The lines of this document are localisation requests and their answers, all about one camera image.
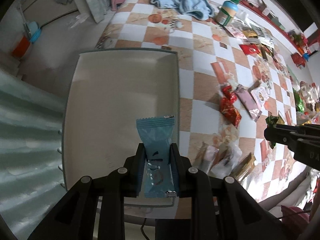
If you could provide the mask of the mauve snack bar packet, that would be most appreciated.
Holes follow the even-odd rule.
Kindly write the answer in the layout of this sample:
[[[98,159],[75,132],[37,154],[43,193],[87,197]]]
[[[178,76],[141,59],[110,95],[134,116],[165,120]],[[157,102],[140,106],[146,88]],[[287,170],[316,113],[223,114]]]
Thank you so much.
[[[243,85],[238,85],[234,93],[244,106],[250,118],[254,122],[257,122],[262,114],[262,111],[259,109],[256,101],[252,98],[250,93],[244,88]]]

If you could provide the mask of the green lid jar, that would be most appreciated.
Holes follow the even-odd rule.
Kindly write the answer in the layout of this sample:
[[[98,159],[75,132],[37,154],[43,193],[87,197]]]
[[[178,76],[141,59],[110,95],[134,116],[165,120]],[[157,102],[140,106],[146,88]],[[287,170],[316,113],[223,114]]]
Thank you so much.
[[[238,4],[240,0],[226,0],[221,6],[219,13],[217,14],[215,21],[220,26],[227,26],[229,22],[238,12]]]

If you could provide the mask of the small red candy packet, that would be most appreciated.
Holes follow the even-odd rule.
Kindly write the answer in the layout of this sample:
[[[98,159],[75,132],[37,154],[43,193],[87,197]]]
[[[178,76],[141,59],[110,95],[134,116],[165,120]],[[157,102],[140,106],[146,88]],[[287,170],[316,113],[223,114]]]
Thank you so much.
[[[237,100],[236,94],[233,92],[233,88],[231,85],[224,86],[222,88],[222,93],[224,96],[230,101],[230,103],[235,103]]]

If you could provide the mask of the flat red snack packet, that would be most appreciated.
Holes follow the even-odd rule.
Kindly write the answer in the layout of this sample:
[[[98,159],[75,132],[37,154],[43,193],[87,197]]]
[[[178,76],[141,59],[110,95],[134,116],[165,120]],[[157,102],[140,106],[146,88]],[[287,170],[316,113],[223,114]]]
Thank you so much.
[[[260,54],[260,49],[256,44],[240,44],[239,47],[245,55]]]

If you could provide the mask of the blue snack packet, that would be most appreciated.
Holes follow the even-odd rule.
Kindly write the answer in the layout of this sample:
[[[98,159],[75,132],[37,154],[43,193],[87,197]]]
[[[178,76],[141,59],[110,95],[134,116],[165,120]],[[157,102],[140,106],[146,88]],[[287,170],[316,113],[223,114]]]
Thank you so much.
[[[173,115],[136,120],[146,152],[146,198],[165,198],[174,191],[170,167],[170,145],[175,126]]]

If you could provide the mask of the pink crispy cranberry packet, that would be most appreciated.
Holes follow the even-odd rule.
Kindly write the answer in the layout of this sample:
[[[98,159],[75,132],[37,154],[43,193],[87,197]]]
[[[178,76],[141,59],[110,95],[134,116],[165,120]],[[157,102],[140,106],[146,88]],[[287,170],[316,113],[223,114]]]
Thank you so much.
[[[259,86],[250,92],[252,98],[257,104],[257,107],[261,110],[264,107],[265,102],[269,99],[268,93],[263,86]]]

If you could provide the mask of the light blue towel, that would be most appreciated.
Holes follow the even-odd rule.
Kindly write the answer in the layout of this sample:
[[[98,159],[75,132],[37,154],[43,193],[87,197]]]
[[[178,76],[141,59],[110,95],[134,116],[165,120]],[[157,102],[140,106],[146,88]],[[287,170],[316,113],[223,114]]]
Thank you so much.
[[[150,3],[158,9],[175,9],[200,21],[212,18],[215,12],[207,0],[150,0]]]

